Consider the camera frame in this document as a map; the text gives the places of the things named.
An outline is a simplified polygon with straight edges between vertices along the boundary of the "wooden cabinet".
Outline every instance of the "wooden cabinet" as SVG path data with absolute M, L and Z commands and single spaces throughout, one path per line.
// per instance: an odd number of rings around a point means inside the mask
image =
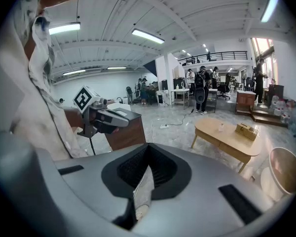
M 112 150 L 115 151 L 136 144 L 146 143 L 141 115 L 121 108 L 114 109 L 114 111 L 126 113 L 125 118 L 129 120 L 129 125 L 127 127 L 120 127 L 118 132 L 105 134 Z
M 250 107 L 255 104 L 256 94 L 251 91 L 237 91 L 236 113 L 251 114 Z

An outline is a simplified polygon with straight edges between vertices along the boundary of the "fluorescent light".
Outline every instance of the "fluorescent light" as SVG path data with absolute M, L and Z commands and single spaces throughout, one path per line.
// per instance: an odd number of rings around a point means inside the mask
M 64 73 L 64 76 L 69 76 L 69 75 L 78 74 L 78 73 L 82 73 L 82 72 L 85 72 L 85 69 L 67 72 L 67 73 Z
M 69 23 L 63 26 L 57 26 L 49 29 L 49 34 L 58 34 L 62 32 L 80 30 L 80 22 Z
M 267 22 L 270 17 L 272 16 L 272 13 L 276 7 L 278 0 L 269 0 L 266 10 L 264 11 L 264 14 L 262 16 L 261 22 Z
M 126 67 L 109 67 L 108 69 L 126 69 Z
M 134 29 L 132 31 L 132 34 L 136 35 L 136 36 L 139 36 L 139 37 L 143 37 L 143 38 L 148 39 L 148 40 L 152 40 L 152 41 L 157 42 L 159 44 L 164 43 L 163 39 L 160 39 L 160 38 L 158 38 L 158 37 L 156 37 L 156 36 L 154 36 L 152 34 L 146 33 L 144 31 L 141 31 L 141 30 L 138 30 L 138 29 Z

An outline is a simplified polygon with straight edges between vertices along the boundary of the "round white stool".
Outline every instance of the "round white stool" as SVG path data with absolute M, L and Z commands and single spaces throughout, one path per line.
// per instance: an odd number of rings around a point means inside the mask
M 261 173 L 263 192 L 278 201 L 283 195 L 296 192 L 296 156 L 284 148 L 274 148 L 269 167 Z

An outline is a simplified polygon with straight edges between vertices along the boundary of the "wooden coffee table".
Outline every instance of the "wooden coffee table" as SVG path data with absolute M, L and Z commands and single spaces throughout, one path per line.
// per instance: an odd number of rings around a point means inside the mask
M 218 128 L 223 123 L 224 130 L 219 132 Z M 212 143 L 220 150 L 243 162 L 239 173 L 244 169 L 251 157 L 257 156 L 261 151 L 261 140 L 259 136 L 255 141 L 236 132 L 236 126 L 215 118 L 202 118 L 195 124 L 195 138 L 191 145 L 193 148 L 196 138 L 199 136 Z

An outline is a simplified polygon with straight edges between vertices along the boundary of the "staircase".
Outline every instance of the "staircase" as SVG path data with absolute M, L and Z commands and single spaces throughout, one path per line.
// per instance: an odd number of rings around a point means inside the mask
M 281 127 L 288 127 L 287 124 L 281 122 L 281 117 L 268 112 L 268 107 L 266 105 L 254 106 L 251 113 L 251 118 L 254 122 L 271 124 Z

